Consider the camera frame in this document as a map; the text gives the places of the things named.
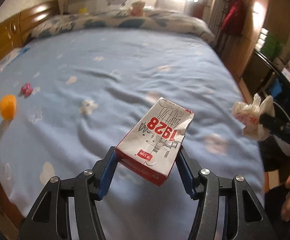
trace silver screw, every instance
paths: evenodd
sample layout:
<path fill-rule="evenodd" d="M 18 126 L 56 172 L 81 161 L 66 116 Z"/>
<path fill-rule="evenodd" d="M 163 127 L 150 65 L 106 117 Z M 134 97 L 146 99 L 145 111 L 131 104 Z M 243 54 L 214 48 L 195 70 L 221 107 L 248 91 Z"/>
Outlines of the silver screw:
<path fill-rule="evenodd" d="M 210 171 L 208 169 L 201 169 L 201 173 L 204 175 L 210 174 Z"/>
<path fill-rule="evenodd" d="M 89 175 L 91 175 L 91 174 L 93 174 L 93 171 L 92 171 L 91 169 L 88 169 L 88 170 L 85 170 L 85 171 L 84 171 L 84 175 L 85 175 L 85 176 L 89 176 Z"/>
<path fill-rule="evenodd" d="M 52 177 L 50 178 L 51 183 L 56 183 L 58 181 L 58 177 Z"/>
<path fill-rule="evenodd" d="M 235 179 L 236 179 L 237 181 L 239 181 L 239 182 L 244 181 L 244 177 L 243 177 L 242 175 L 237 175 L 237 176 L 235 177 Z"/>

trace pink object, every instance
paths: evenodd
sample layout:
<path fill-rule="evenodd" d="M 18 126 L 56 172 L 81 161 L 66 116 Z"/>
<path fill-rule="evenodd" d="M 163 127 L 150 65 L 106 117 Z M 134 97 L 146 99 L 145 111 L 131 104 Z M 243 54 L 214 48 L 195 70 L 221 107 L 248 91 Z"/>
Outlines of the pink object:
<path fill-rule="evenodd" d="M 31 93 L 32 93 L 32 88 L 27 88 L 25 91 L 25 97 L 30 96 Z"/>
<path fill-rule="evenodd" d="M 31 89 L 31 88 L 30 88 L 30 83 L 26 83 L 25 85 L 23 85 L 22 88 L 20 89 L 20 92 L 21 92 L 22 94 L 25 94 L 27 89 Z"/>

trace bed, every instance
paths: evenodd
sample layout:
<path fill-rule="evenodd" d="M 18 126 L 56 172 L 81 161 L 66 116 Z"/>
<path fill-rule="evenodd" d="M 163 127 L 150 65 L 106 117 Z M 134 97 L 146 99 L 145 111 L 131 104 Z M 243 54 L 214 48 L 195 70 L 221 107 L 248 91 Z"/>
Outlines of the bed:
<path fill-rule="evenodd" d="M 183 142 L 190 157 L 218 176 L 243 175 L 263 203 L 258 145 L 231 115 L 242 98 L 212 41 L 203 21 L 161 10 L 56 15 L 28 28 L 22 48 L 0 61 L 0 99 L 17 97 L 15 118 L 0 116 L 0 182 L 9 200 L 26 216 L 50 177 L 91 168 L 162 96 L 195 113 Z M 27 82 L 33 93 L 24 98 Z M 97 209 L 107 239 L 185 239 L 196 206 L 176 167 L 157 187 L 118 165 Z M 78 239 L 72 200 L 70 213 Z M 220 222 L 217 239 L 221 231 Z"/>

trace wooden headboard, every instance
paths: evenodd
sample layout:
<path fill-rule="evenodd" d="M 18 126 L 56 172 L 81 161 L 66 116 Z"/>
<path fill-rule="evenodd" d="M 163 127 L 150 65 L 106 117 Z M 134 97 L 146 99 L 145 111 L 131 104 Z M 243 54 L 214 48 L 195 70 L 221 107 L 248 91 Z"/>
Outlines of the wooden headboard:
<path fill-rule="evenodd" d="M 57 14 L 58 0 L 53 0 L 25 9 L 0 23 L 0 60 L 14 48 L 25 46 L 30 31 Z"/>

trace blue gripper pad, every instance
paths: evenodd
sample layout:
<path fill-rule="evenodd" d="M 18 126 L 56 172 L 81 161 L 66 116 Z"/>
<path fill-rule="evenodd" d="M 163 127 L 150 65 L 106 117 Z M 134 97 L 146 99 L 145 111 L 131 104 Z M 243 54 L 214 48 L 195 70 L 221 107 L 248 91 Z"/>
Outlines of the blue gripper pad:
<path fill-rule="evenodd" d="M 97 194 L 100 200 L 102 200 L 103 197 L 108 193 L 117 163 L 116 152 L 114 150 L 100 178 L 100 186 Z"/>
<path fill-rule="evenodd" d="M 181 176 L 181 180 L 183 182 L 186 193 L 190 196 L 191 199 L 196 200 L 197 197 L 194 186 L 194 179 L 189 168 L 186 165 L 183 155 L 180 152 L 178 153 L 176 158 L 176 166 Z"/>

